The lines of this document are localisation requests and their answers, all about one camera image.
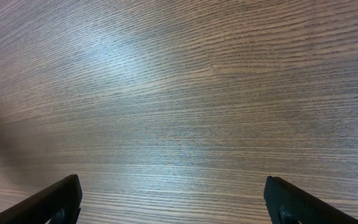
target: wood grain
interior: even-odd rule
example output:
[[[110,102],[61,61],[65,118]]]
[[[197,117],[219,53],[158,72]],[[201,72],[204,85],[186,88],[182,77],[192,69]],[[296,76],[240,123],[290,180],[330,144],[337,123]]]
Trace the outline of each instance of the wood grain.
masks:
[[[0,0],[0,212],[73,173],[78,223],[358,218],[358,1]]]

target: wooden floor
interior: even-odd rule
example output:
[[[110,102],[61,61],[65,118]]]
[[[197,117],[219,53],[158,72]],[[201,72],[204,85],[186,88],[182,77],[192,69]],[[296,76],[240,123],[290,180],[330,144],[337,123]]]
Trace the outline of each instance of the wooden floor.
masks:
[[[0,0],[0,212],[68,174],[78,223],[358,218],[358,1]]]

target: wooden surface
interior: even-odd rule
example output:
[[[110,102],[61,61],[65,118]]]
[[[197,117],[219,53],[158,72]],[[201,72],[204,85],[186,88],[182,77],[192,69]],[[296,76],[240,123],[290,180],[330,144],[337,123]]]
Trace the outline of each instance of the wooden surface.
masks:
[[[0,0],[0,212],[68,174],[78,223],[358,218],[358,1]]]

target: black object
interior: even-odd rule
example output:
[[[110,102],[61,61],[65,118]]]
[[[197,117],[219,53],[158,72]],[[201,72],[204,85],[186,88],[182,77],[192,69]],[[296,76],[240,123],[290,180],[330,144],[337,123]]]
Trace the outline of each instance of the black object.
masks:
[[[279,177],[267,177],[264,198],[273,224],[358,224],[357,219]]]
[[[0,224],[74,224],[80,214],[82,190],[76,174],[52,184],[0,213]]]

